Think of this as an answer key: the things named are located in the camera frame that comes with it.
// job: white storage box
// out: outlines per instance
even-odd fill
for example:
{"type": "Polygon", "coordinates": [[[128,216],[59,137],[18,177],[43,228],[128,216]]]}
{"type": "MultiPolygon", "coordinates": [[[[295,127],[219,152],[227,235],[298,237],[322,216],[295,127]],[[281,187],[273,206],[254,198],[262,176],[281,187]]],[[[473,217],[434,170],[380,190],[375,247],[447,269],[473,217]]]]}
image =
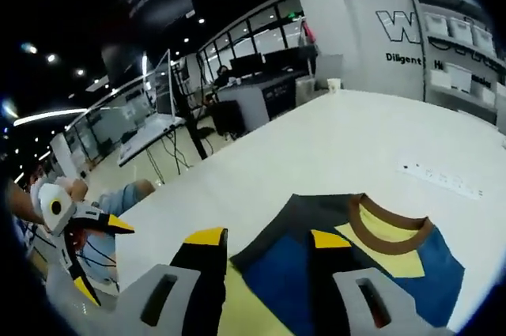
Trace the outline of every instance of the white storage box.
{"type": "Polygon", "coordinates": [[[451,75],[441,70],[430,70],[430,84],[450,89],[451,75]]]}
{"type": "Polygon", "coordinates": [[[493,107],[496,105],[496,94],[480,83],[473,82],[471,93],[488,105],[492,105],[493,107]]]}
{"type": "Polygon", "coordinates": [[[498,81],[495,81],[492,83],[492,92],[496,93],[496,95],[506,97],[506,86],[502,85],[498,81]]]}
{"type": "Polygon", "coordinates": [[[451,76],[451,87],[467,93],[471,92],[471,77],[473,74],[468,69],[453,63],[445,63],[444,69],[451,76]]]}
{"type": "Polygon", "coordinates": [[[471,24],[469,22],[450,17],[450,33],[456,40],[473,44],[473,33],[471,32],[471,24]]]}
{"type": "Polygon", "coordinates": [[[496,49],[493,46],[493,38],[492,33],[487,32],[486,30],[480,28],[479,26],[474,26],[474,42],[477,47],[483,50],[485,53],[496,56],[496,49]]]}
{"type": "Polygon", "coordinates": [[[434,13],[426,13],[425,22],[427,23],[427,30],[429,32],[441,34],[442,36],[448,36],[448,23],[445,16],[434,13]]]}

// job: blue fabric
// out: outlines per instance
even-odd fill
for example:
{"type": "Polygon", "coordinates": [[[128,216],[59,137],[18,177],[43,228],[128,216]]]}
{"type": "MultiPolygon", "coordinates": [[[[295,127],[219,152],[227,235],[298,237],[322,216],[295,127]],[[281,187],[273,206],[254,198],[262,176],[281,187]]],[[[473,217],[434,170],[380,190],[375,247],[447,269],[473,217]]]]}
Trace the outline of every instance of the blue fabric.
{"type": "Polygon", "coordinates": [[[283,236],[243,273],[250,290],[296,335],[313,335],[308,250],[283,236]]]}
{"type": "MultiPolygon", "coordinates": [[[[102,195],[98,200],[98,208],[103,210],[105,213],[119,217],[135,206],[139,202],[140,198],[141,195],[138,192],[137,187],[131,183],[119,191],[102,195]]],[[[88,242],[82,250],[82,255],[102,265],[115,265],[111,260],[103,256],[112,256],[115,251],[116,246],[114,236],[89,235],[88,242]]],[[[83,266],[86,274],[95,281],[109,282],[111,274],[109,273],[107,266],[100,266],[94,262],[86,261],[84,259],[81,260],[81,265],[83,266]]]]}
{"type": "Polygon", "coordinates": [[[415,299],[422,318],[434,327],[445,327],[459,297],[464,268],[451,255],[436,227],[417,251],[425,276],[392,279],[415,299]]]}

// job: shorts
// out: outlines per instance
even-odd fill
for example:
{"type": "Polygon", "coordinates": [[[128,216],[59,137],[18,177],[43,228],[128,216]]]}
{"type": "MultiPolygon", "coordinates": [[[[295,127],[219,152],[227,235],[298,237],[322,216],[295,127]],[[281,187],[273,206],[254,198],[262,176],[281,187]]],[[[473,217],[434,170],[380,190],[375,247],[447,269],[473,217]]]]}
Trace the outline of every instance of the shorts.
{"type": "MultiPolygon", "coordinates": [[[[105,213],[120,217],[130,208],[142,200],[134,183],[126,185],[123,189],[110,194],[100,196],[93,205],[105,213]]],[[[86,259],[80,259],[81,266],[86,274],[99,283],[115,281],[111,278],[109,269],[115,267],[116,262],[113,254],[116,251],[115,237],[110,235],[89,235],[82,255],[86,259]]]]}

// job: floor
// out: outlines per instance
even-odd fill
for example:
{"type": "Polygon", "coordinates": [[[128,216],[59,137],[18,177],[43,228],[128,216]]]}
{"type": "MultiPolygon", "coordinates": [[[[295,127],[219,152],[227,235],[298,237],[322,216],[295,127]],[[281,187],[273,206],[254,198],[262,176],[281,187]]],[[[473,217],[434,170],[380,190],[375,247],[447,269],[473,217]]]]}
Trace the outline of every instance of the floor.
{"type": "MultiPolygon", "coordinates": [[[[207,117],[198,123],[198,127],[202,126],[210,126],[216,129],[213,120],[210,117],[207,117]]],[[[202,140],[202,144],[209,156],[213,151],[216,153],[226,145],[233,142],[231,139],[226,140],[217,133],[211,134],[207,140],[209,143],[202,140]]],[[[167,138],[164,139],[164,143],[168,151],[173,154],[174,146],[172,143],[167,138]]],[[[178,150],[185,156],[189,166],[195,166],[201,161],[201,158],[197,153],[197,149],[195,148],[185,126],[180,127],[176,131],[176,145],[178,150]]],[[[161,141],[151,145],[149,150],[160,168],[165,183],[169,183],[172,179],[178,176],[176,161],[174,157],[167,154],[161,141]]],[[[118,155],[119,149],[115,150],[111,155],[100,162],[92,172],[90,172],[89,179],[87,179],[89,191],[86,198],[88,200],[96,200],[101,194],[119,190],[128,183],[134,182],[138,179],[148,179],[153,184],[161,185],[161,181],[155,173],[153,166],[149,162],[146,152],[140,153],[122,168],[118,166],[118,155]]],[[[180,160],[184,160],[179,153],[178,156],[180,160]]],[[[179,167],[181,169],[181,174],[184,174],[187,168],[185,168],[181,163],[179,163],[179,167]]]]}

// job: robotic arm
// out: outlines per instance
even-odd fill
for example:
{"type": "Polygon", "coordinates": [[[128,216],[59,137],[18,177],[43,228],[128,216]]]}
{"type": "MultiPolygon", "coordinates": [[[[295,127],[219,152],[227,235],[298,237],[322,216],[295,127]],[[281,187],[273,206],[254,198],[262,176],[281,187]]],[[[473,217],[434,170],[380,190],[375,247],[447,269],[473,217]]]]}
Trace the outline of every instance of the robotic arm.
{"type": "Polygon", "coordinates": [[[76,287],[94,304],[100,306],[95,290],[77,260],[72,232],[76,229],[93,229],[114,235],[134,233],[134,229],[114,215],[102,213],[85,203],[73,202],[65,189],[56,184],[43,183],[38,188],[37,204],[40,205],[43,219],[51,231],[52,242],[63,267],[69,272],[76,287]]]}

